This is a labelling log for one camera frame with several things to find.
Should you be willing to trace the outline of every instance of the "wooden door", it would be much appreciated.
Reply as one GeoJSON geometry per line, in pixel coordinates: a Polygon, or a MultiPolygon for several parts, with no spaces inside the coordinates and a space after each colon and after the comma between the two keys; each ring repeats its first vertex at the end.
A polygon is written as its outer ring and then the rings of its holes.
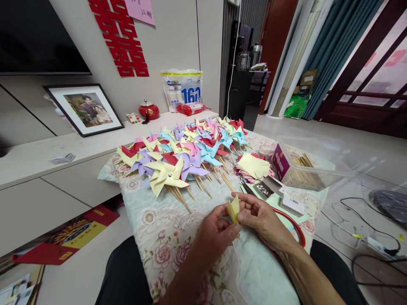
{"type": "Polygon", "coordinates": [[[270,0],[266,6],[268,13],[265,15],[260,34],[260,44],[263,46],[260,62],[267,63],[270,77],[264,90],[259,114],[264,113],[297,4],[298,0],[270,0]]]}
{"type": "Polygon", "coordinates": [[[389,0],[315,119],[407,138],[407,1],[389,0]]]}

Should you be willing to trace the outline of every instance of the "teal curtain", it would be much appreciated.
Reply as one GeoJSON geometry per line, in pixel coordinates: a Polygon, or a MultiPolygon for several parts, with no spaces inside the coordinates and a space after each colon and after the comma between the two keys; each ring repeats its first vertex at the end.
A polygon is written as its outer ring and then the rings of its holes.
{"type": "Polygon", "coordinates": [[[305,65],[318,69],[311,99],[302,115],[311,120],[383,0],[338,0],[321,29],[305,65]]]}

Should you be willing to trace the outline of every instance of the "scissors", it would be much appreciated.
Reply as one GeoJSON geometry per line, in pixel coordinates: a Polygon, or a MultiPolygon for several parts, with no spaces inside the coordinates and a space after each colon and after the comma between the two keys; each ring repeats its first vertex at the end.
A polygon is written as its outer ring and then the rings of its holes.
{"type": "MultiPolygon", "coordinates": [[[[250,195],[253,195],[255,197],[257,197],[255,195],[255,193],[251,190],[251,188],[249,188],[246,183],[243,183],[243,188],[246,190],[246,192],[250,195]]],[[[298,225],[298,223],[292,219],[289,215],[287,215],[286,213],[284,213],[283,211],[276,209],[275,207],[272,207],[273,211],[284,216],[285,218],[287,218],[294,226],[295,230],[297,231],[297,234],[299,236],[300,239],[300,245],[304,248],[305,247],[305,236],[304,233],[302,232],[300,226],[298,225]]]]}

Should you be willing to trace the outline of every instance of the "plastic storage box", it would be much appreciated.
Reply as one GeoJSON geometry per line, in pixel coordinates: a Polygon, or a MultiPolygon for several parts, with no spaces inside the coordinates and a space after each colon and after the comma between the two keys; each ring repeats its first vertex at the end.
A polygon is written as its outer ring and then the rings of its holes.
{"type": "Polygon", "coordinates": [[[314,138],[278,136],[272,159],[281,182],[301,189],[322,191],[355,175],[336,151],[314,138]]]}

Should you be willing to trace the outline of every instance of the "framed photograph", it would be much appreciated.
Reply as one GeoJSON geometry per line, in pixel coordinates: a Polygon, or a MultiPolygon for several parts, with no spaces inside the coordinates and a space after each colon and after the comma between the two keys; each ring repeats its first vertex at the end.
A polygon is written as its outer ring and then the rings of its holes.
{"type": "Polygon", "coordinates": [[[44,89],[82,137],[124,128],[100,84],[44,89]]]}

